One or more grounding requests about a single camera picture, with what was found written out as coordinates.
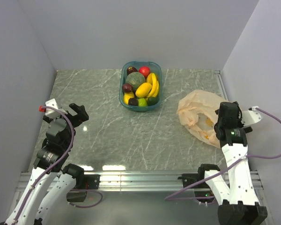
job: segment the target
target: blue plastic container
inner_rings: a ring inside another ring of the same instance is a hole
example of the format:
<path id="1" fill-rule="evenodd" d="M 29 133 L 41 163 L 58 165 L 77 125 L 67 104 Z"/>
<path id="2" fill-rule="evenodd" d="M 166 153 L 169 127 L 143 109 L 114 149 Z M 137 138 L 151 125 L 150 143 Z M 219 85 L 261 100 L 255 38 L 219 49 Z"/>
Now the blue plastic container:
<path id="1" fill-rule="evenodd" d="M 151 73 L 155 73 L 157 75 L 157 79 L 159 82 L 159 101 L 155 105 L 150 105 L 150 106 L 133 106 L 133 105 L 126 105 L 124 103 L 124 93 L 122 91 L 122 85 L 126 82 L 127 78 L 127 68 L 128 67 L 135 67 L 137 70 L 139 70 L 141 67 L 149 67 L 151 70 Z M 119 92 L 119 100 L 120 103 L 127 109 L 134 110 L 134 111 L 150 111 L 154 110 L 157 108 L 161 102 L 162 102 L 162 97 L 163 97 L 163 76 L 161 72 L 161 68 L 159 65 L 157 65 L 154 62 L 128 62 L 123 66 L 122 69 L 122 76 L 121 76 L 121 83 L 120 83 L 120 92 Z"/>

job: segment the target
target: marble tabletop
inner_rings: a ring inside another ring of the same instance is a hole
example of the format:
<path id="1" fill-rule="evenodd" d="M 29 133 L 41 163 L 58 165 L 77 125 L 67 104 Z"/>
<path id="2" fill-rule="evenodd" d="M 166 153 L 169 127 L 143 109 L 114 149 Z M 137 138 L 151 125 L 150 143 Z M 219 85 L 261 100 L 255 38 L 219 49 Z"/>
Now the marble tabletop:
<path id="1" fill-rule="evenodd" d="M 86 170 L 197 169 L 225 167 L 222 151 L 192 136 L 176 114 L 179 100 L 201 89 L 220 95 L 213 70 L 163 69 L 163 101 L 150 112 L 133 112 L 118 99 L 120 69 L 59 70 L 51 93 L 65 110 L 84 105 L 89 120 L 76 128 L 66 164 Z M 43 122 L 30 169 L 48 124 Z"/>

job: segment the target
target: translucent beige bag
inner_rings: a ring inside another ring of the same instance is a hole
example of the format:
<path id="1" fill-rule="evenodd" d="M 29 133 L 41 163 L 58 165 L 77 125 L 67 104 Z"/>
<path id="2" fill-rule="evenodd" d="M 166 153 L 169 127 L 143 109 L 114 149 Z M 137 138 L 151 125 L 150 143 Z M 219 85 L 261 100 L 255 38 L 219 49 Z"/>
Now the translucent beige bag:
<path id="1" fill-rule="evenodd" d="M 179 101 L 177 114 L 180 123 L 199 140 L 220 148 L 214 125 L 218 116 L 215 110 L 226 100 L 214 93 L 194 90 Z"/>

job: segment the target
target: banana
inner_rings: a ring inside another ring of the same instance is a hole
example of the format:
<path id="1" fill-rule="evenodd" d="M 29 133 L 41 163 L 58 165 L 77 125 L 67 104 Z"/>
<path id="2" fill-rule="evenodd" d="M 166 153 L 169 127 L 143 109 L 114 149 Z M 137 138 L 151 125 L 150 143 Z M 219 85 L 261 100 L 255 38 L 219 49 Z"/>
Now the banana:
<path id="1" fill-rule="evenodd" d="M 158 93 L 159 93 L 159 82 L 157 81 L 157 89 L 152 97 L 157 97 Z"/>
<path id="2" fill-rule="evenodd" d="M 148 97 L 152 97 L 156 90 L 157 90 L 157 84 L 158 84 L 158 81 L 157 81 L 157 77 L 154 73 L 152 73 L 152 89 L 151 91 L 148 93 L 148 95 L 146 96 L 146 98 Z"/>

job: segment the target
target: wall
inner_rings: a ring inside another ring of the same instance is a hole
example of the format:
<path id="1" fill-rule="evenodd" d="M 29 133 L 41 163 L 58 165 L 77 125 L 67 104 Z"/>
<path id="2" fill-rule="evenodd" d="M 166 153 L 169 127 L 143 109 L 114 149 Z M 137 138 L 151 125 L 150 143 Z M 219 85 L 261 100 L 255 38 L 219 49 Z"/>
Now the wall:
<path id="1" fill-rule="evenodd" d="M 258 105 L 281 119 L 281 0 L 260 0 L 224 69 L 223 80 L 230 100 L 243 108 Z M 265 116 L 253 127 L 249 151 L 277 155 L 281 152 L 281 125 Z M 281 158 L 256 159 L 265 193 L 281 225 Z"/>
<path id="2" fill-rule="evenodd" d="M 55 70 L 17 1 L 0 0 L 0 222 L 41 125 Z"/>
<path id="3" fill-rule="evenodd" d="M 222 69 L 258 0 L 18 0 L 56 69 Z"/>

